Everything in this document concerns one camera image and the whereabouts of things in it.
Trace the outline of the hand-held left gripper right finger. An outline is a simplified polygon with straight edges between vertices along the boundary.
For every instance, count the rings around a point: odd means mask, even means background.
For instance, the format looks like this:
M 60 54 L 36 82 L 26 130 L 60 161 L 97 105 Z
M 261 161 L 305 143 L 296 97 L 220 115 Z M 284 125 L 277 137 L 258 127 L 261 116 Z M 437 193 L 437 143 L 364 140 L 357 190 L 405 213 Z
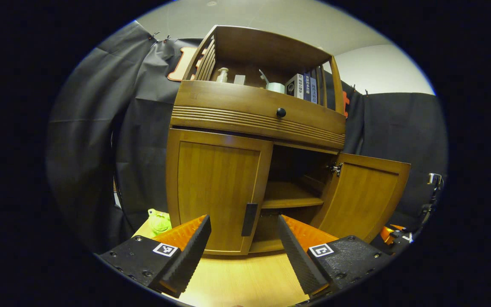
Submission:
M 337 238 L 284 214 L 278 216 L 278 233 L 302 291 L 311 299 L 346 291 L 393 260 L 357 236 Z

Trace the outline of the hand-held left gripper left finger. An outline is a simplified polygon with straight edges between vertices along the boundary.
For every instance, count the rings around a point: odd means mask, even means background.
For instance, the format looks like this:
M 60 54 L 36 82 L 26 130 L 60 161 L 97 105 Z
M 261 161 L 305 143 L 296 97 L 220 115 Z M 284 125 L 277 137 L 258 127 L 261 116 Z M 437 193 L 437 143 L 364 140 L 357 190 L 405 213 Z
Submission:
M 131 237 L 99 257 L 139 284 L 178 298 L 201 260 L 211 231 L 210 215 L 203 214 L 153 238 Z

